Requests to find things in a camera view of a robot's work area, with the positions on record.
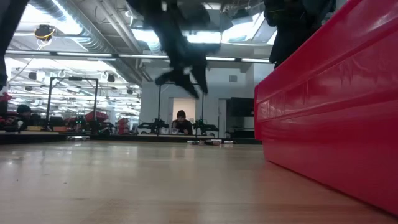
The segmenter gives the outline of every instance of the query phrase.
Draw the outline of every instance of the red equipment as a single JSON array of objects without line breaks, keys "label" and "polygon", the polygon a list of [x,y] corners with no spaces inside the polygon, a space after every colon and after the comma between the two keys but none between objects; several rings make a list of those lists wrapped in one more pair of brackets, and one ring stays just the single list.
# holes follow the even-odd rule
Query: red equipment
[{"label": "red equipment", "polygon": [[350,0],[255,89],[266,159],[398,215],[398,1]]},{"label": "red equipment", "polygon": [[[109,116],[106,113],[101,113],[98,111],[96,112],[97,121],[103,122],[108,118],[109,118]],[[86,115],[86,121],[94,121],[94,111],[92,111]]]},{"label": "red equipment", "polygon": [[118,121],[118,134],[130,134],[130,124],[127,118]]}]

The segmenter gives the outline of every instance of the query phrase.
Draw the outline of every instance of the black clothing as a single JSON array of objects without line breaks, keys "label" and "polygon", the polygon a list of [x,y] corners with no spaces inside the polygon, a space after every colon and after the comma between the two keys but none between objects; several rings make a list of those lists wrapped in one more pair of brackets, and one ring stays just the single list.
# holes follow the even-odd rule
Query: black clothing
[{"label": "black clothing", "polygon": [[185,120],[182,123],[179,123],[179,121],[175,120],[172,123],[172,128],[176,128],[178,130],[180,130],[180,133],[184,133],[184,130],[188,130],[188,134],[192,135],[193,131],[192,131],[192,123]]}]

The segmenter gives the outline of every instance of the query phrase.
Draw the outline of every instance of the dark hair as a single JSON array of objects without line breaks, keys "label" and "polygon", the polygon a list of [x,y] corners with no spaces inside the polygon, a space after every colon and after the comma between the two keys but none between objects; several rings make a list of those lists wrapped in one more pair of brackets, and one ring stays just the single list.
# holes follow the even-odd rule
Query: dark hair
[{"label": "dark hair", "polygon": [[17,109],[17,113],[25,113],[25,112],[32,112],[32,109],[27,105],[19,105]]},{"label": "dark hair", "polygon": [[187,115],[185,115],[185,112],[183,110],[180,110],[177,112],[177,118],[186,118]]}]

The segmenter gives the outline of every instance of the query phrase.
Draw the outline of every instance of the exposed duct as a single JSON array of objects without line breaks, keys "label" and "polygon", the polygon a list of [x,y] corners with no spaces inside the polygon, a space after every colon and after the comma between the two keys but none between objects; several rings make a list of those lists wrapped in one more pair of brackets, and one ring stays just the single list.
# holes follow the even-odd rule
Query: exposed duct
[{"label": "exposed duct", "polygon": [[[85,38],[75,38],[74,41],[89,52],[117,53],[112,45],[103,37],[101,32],[71,0],[30,0],[30,4],[37,10],[52,16],[59,22],[67,21],[70,19],[68,16],[70,16],[83,29],[83,32],[80,35],[88,36]],[[127,66],[121,59],[116,59],[115,61],[106,63],[113,66],[127,82],[141,85],[141,76]]]}]

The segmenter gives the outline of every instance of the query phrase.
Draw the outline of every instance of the wooden floor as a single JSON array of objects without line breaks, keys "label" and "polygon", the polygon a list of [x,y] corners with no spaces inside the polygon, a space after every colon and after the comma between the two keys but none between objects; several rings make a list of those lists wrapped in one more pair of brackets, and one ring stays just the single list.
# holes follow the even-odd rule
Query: wooden floor
[{"label": "wooden floor", "polygon": [[264,161],[261,146],[91,141],[0,146],[0,223],[398,221]]}]

